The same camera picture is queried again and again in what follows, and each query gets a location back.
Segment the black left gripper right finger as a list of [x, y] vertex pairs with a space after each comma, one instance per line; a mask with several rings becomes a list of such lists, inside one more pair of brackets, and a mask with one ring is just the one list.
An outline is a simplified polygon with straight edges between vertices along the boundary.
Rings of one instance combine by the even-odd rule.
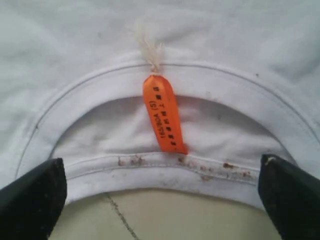
[[261, 157], [258, 194], [283, 240], [320, 238], [320, 181], [274, 155]]

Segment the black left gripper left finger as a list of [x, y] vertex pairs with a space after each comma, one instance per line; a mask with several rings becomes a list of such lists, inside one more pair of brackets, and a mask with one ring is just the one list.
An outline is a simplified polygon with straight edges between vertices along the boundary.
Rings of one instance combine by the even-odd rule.
[[0, 190], [0, 238], [47, 240], [65, 206], [61, 158], [47, 160]]

